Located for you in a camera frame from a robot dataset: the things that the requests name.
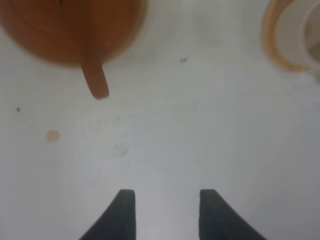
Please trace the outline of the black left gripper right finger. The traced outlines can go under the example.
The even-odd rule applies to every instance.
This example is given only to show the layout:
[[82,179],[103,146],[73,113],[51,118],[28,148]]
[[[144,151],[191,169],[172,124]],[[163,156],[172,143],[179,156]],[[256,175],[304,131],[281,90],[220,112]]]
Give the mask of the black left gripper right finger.
[[198,235],[201,240],[264,240],[214,189],[200,191]]

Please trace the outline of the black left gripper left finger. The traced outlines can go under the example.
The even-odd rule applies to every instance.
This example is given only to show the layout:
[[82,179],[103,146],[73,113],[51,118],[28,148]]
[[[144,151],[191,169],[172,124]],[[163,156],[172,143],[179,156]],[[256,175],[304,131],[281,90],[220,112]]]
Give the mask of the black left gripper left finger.
[[132,189],[121,189],[82,240],[136,240],[136,198]]

